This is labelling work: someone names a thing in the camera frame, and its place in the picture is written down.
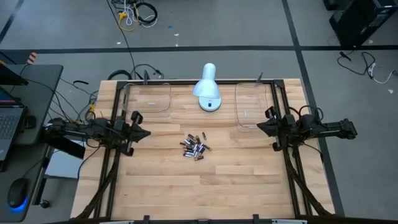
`black computer tower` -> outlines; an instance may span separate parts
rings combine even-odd
[[[354,0],[342,4],[329,22],[342,46],[360,46],[397,9],[398,0]]]
[[[327,10],[336,10],[346,0],[323,0]]]

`black desk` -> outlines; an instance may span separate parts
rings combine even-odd
[[[19,74],[24,65],[10,65],[8,67]],[[22,76],[43,83],[54,90],[58,85],[62,69],[61,65],[29,65],[25,68]],[[21,98],[23,104],[29,107],[28,114],[36,116],[36,125],[40,128],[44,123],[53,93],[42,85],[30,82],[28,86],[16,86],[12,94]],[[18,139],[22,140],[21,142],[24,142],[24,139],[27,139],[25,142],[31,141],[29,136],[36,135],[39,128],[25,131],[23,133],[25,137],[19,136]],[[0,172],[0,222],[21,222],[25,219],[39,174],[42,173],[42,162],[37,164],[25,176],[29,180],[29,187],[26,204],[23,209],[11,210],[8,206],[7,193],[9,186],[14,180],[22,177],[37,161],[43,159],[45,155],[49,155],[49,149],[47,144],[33,144],[31,146],[14,146],[9,151],[5,171]]]

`computer mouse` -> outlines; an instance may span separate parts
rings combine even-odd
[[[20,178],[16,179],[8,190],[8,205],[11,208],[17,208],[21,206],[26,198],[27,194],[27,179]]]

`lamp base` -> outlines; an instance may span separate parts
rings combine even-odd
[[[221,106],[221,97],[218,99],[199,97],[199,105],[204,111],[213,112]]]

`black floor stripe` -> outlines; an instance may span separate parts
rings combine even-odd
[[[36,52],[38,54],[95,54],[95,53],[127,53],[135,52],[198,52],[198,51],[238,51],[238,50],[276,50],[276,51],[330,51],[352,50],[352,47],[341,46],[271,46],[271,45],[237,45],[237,46],[199,46],[199,47],[127,47],[121,48],[92,48],[92,49],[0,49],[5,54],[24,54]],[[398,45],[360,46],[356,50],[398,50]]]
[[[352,47],[342,46],[300,46],[300,50],[354,50]],[[355,50],[398,50],[398,45],[364,45],[356,47]]]
[[[0,44],[1,44],[2,40],[4,39],[4,37],[6,36],[8,29],[10,29],[12,22],[14,22],[14,19],[17,16],[19,9],[21,8],[23,3],[24,3],[24,0],[18,0],[17,5],[14,8],[14,11],[12,12],[10,18],[8,18],[6,25],[0,32]]]
[[[287,0],[282,0],[282,3],[284,6],[287,23],[289,25],[290,34],[292,36],[298,65],[300,67],[300,71],[302,74],[305,91],[307,93],[308,102],[311,106],[316,107],[317,104],[315,102],[315,96],[313,94],[311,83],[310,83],[310,78],[308,76],[307,68],[305,66],[305,61],[304,61],[303,53],[302,53],[302,47],[300,46],[299,39],[297,38],[297,33],[296,33],[296,29],[294,27],[292,15],[290,13],[289,4],[287,3]],[[327,174],[326,177],[328,179],[333,205],[335,206],[335,212],[338,215],[344,215],[343,204],[341,202],[340,194],[338,191],[335,173],[334,173],[334,170],[333,170],[333,167],[331,164],[329,151],[328,151],[326,141],[324,138],[319,139],[319,145],[320,145],[320,149],[322,150],[322,153],[324,155],[323,163],[325,166],[325,172]]]

